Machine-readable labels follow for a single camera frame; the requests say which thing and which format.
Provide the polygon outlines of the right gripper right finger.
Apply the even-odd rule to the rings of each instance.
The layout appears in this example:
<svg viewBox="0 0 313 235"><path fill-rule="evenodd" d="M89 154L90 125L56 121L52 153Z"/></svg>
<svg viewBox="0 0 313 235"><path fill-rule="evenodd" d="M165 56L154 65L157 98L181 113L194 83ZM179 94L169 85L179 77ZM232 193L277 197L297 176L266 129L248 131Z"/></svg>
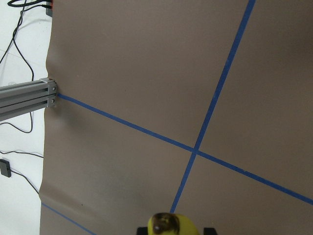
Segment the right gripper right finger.
<svg viewBox="0 0 313 235"><path fill-rule="evenodd" d="M204 227L203 235L216 235L216 230L215 228Z"/></svg>

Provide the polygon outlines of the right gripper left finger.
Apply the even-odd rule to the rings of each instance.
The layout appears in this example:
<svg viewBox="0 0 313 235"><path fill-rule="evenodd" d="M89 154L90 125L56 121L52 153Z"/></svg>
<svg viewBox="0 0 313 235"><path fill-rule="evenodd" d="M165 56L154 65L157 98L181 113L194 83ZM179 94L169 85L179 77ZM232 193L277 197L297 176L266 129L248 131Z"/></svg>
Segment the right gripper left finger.
<svg viewBox="0 0 313 235"><path fill-rule="evenodd" d="M136 235L148 235L148 227L138 227Z"/></svg>

